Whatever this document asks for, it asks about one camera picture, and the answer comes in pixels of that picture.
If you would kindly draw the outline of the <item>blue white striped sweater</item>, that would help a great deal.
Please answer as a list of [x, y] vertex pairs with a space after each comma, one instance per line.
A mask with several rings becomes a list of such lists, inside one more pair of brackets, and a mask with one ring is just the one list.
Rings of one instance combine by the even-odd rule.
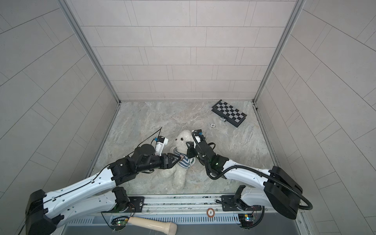
[[178, 164], [182, 168], [188, 169], [192, 167], [196, 162], [195, 158], [188, 158], [186, 154], [179, 152], [176, 147], [173, 149], [172, 152], [181, 157], [181, 161]]

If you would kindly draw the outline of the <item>white teddy bear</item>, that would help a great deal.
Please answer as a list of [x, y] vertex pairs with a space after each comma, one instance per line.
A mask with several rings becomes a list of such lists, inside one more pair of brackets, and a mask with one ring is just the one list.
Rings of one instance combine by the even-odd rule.
[[180, 161], [171, 169], [164, 169], [160, 175], [163, 178], [172, 178], [173, 187], [181, 190], [186, 181], [187, 170], [195, 164], [195, 158], [188, 158], [188, 149], [193, 143], [192, 132], [183, 130], [174, 140], [171, 152], [180, 157]]

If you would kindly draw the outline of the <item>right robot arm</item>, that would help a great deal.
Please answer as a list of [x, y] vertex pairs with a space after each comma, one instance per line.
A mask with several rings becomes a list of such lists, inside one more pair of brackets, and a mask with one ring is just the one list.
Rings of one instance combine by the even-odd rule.
[[252, 206], [272, 207], [282, 216], [295, 220], [302, 209], [303, 189], [282, 168], [256, 169], [216, 154], [212, 143], [188, 142], [188, 158], [197, 158], [212, 180], [220, 178], [243, 182], [229, 205], [241, 211]]

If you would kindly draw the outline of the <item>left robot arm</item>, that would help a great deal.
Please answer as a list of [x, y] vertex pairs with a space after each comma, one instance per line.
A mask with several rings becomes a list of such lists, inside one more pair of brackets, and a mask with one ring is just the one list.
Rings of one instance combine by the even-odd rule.
[[134, 213], [121, 184], [140, 172], [173, 168], [181, 157], [173, 153], [157, 154], [149, 144], [137, 147], [133, 156], [125, 156], [105, 166], [99, 173], [60, 190], [33, 192], [25, 210], [27, 235], [50, 235], [57, 228], [81, 216], [96, 212]]

